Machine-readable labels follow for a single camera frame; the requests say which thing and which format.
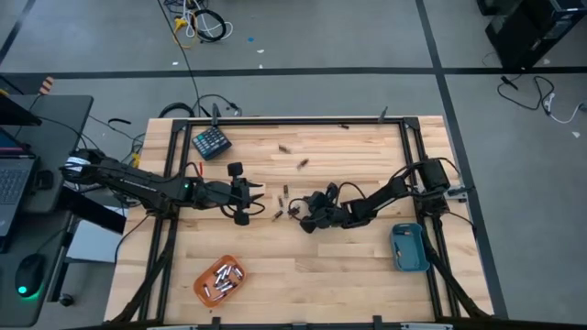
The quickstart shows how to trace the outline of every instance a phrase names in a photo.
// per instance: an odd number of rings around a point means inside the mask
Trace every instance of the laptop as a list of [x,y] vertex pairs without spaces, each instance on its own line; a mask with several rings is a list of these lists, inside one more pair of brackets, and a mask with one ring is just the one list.
[[37,157],[0,128],[0,237],[8,236]]

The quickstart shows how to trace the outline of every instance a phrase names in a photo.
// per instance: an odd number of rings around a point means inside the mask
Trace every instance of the calculator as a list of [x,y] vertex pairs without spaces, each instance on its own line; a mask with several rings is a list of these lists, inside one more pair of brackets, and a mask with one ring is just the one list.
[[211,160],[232,146],[224,133],[216,126],[198,134],[192,142],[204,160]]

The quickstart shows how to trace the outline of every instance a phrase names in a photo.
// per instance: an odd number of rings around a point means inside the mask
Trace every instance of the desk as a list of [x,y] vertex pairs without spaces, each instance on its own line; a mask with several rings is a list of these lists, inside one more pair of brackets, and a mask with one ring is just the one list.
[[[441,116],[418,117],[421,134],[430,157],[452,159],[447,130]],[[233,123],[253,119],[224,119]],[[254,121],[281,119],[259,118]],[[370,225],[343,230],[329,228],[308,235],[297,222],[283,216],[271,217],[279,209],[278,195],[289,185],[290,198],[324,191],[329,182],[355,182],[366,194],[374,193],[405,165],[398,126],[336,125],[347,118],[334,118],[329,125],[237,125],[220,126],[233,147],[217,159],[204,163],[207,181],[227,182],[227,164],[242,161],[243,176],[263,183],[255,193],[265,193],[260,202],[267,210],[251,217],[250,225],[237,226],[218,210],[180,212],[179,231],[165,313],[165,324],[210,324],[220,316],[222,324],[283,323],[366,323],[374,315],[384,322],[433,321],[425,273],[395,270],[389,243],[394,224],[415,221],[413,201],[403,199],[379,212]],[[208,119],[191,122],[209,123]],[[163,173],[170,145],[172,119],[151,119],[140,167]],[[192,137],[205,129],[193,128]],[[416,153],[415,137],[410,147]],[[183,132],[177,137],[172,167],[179,169]],[[278,144],[293,154],[282,154]],[[190,147],[187,161],[200,161]],[[298,171],[300,160],[310,159]],[[457,173],[445,167],[453,183]],[[192,169],[186,175],[194,176]],[[345,188],[340,200],[357,198]],[[464,203],[449,202],[451,210],[467,216]],[[132,210],[125,231],[144,217]],[[442,217],[447,250],[453,273],[471,298],[487,313],[492,312],[482,264],[471,226],[457,217]],[[120,249],[105,319],[116,316],[142,282],[149,254],[154,219],[127,238]],[[249,272],[247,282],[218,308],[209,310],[195,297],[194,280],[217,258],[232,254]],[[440,301],[447,315],[449,303],[443,280],[437,275]],[[149,317],[155,315],[159,286],[152,291]]]
[[[11,96],[11,98],[29,109],[37,96],[24,95]],[[82,131],[92,102],[91,96],[47,95],[41,96],[31,111],[35,115],[57,120],[77,131]],[[18,127],[6,126],[5,129],[15,134]],[[61,196],[66,194],[66,198],[64,198],[66,200],[76,199],[77,201],[82,198],[69,190],[65,193],[61,192],[63,178],[57,170],[65,163],[69,153],[77,147],[79,140],[77,135],[57,124],[44,121],[41,126],[23,127],[18,133],[17,139],[28,143],[33,152],[40,157],[39,168],[41,170],[49,170],[54,175],[53,188],[29,196],[23,202],[24,208],[29,206],[33,210],[50,210],[55,207],[55,203],[58,201],[55,195],[60,193]],[[18,215],[13,224],[14,228],[7,252],[0,254],[0,326],[32,326],[39,318],[47,292],[51,289],[51,291],[56,290],[59,294],[60,281],[62,282],[67,269],[62,266],[65,253],[63,245],[66,241],[65,238],[70,234],[66,230],[55,236],[40,251],[45,257],[45,269],[43,284],[38,295],[22,299],[15,290],[14,281],[20,261],[25,256],[34,253],[52,235],[71,224],[73,214],[67,209],[72,209],[72,207],[58,207],[54,211],[44,212],[44,214]],[[115,220],[118,220],[119,224],[123,222],[122,219]],[[58,275],[51,286],[54,271]]]

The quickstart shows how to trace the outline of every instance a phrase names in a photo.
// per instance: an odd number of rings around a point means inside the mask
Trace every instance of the black desk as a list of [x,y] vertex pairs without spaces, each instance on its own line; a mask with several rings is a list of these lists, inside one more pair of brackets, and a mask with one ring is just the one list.
[[[29,109],[36,97],[36,95],[11,96],[15,102],[26,109]],[[41,96],[31,111],[35,115],[62,122],[77,131],[82,131],[92,102],[91,96]],[[13,134],[17,131],[17,127],[12,126],[6,126],[5,129]],[[105,213],[110,211],[76,192],[62,188],[63,178],[57,169],[65,163],[69,153],[77,147],[79,138],[76,134],[63,126],[44,121],[41,126],[23,127],[17,139],[31,145],[33,152],[40,156],[40,168],[52,171],[55,180],[53,189],[35,192],[34,196],[28,197],[23,206],[33,211],[43,212],[55,206],[56,194],[60,196],[60,199],[54,211],[20,215],[14,223],[8,250],[0,254],[0,326],[32,326],[39,318],[40,309],[48,291],[51,291],[48,301],[55,301],[55,294],[59,295],[65,271],[67,271],[64,259],[69,238],[72,235],[71,230],[60,232],[40,251],[45,257],[46,264],[43,284],[38,295],[27,299],[18,296],[14,284],[15,272],[22,258],[34,253],[48,238],[61,229],[72,226],[73,220],[77,219],[74,214],[96,222],[88,213],[97,212],[99,217],[107,218],[108,221],[120,226],[119,230],[116,225],[104,225],[105,227],[122,232],[124,226],[124,218],[121,219],[120,215]]]

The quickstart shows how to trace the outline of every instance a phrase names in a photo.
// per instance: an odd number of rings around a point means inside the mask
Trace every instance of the gray floor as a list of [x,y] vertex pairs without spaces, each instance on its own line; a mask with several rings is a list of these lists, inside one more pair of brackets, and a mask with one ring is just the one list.
[[[0,13],[8,34],[22,2]],[[235,24],[235,34],[188,50],[194,69],[431,67],[414,0],[210,0]],[[483,67],[492,46],[488,19],[475,0],[425,0],[444,67]],[[587,19],[540,65],[587,65]],[[490,55],[486,65],[498,65]],[[0,72],[184,70],[185,63],[153,1],[38,0]],[[587,99],[587,74],[547,76],[556,84],[554,111],[568,118]],[[449,91],[479,190],[508,313],[513,319],[587,324],[587,235],[582,200],[587,179],[587,114],[560,125],[500,98],[499,76],[450,75]],[[298,75],[198,78],[201,94],[223,94],[249,116],[444,115],[432,75]],[[526,76],[519,93],[531,104],[537,92]],[[58,80],[53,94],[91,94],[92,115],[132,121],[130,135],[171,102],[195,99],[189,79]],[[580,133],[576,138],[573,132]],[[129,143],[90,120],[85,133],[122,158]],[[112,278],[109,265],[76,265],[67,290],[77,305],[44,308],[38,328],[101,321]]]

